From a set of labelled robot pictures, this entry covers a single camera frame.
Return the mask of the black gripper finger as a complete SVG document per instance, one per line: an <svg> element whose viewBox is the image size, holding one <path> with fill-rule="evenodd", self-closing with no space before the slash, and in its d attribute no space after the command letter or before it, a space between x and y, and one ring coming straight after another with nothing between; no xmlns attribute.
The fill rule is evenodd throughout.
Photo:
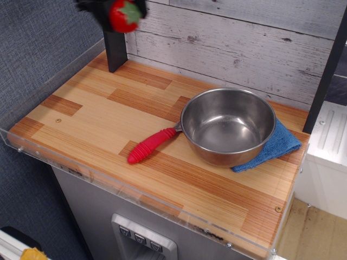
<svg viewBox="0 0 347 260"><path fill-rule="evenodd" d="M109 20L109 11L113 1L77 0L75 2L79 11L90 12L94 16L103 31L113 31Z"/></svg>
<svg viewBox="0 0 347 260"><path fill-rule="evenodd" d="M142 18L147 16L146 0L134 0L135 4L139 8Z"/></svg>

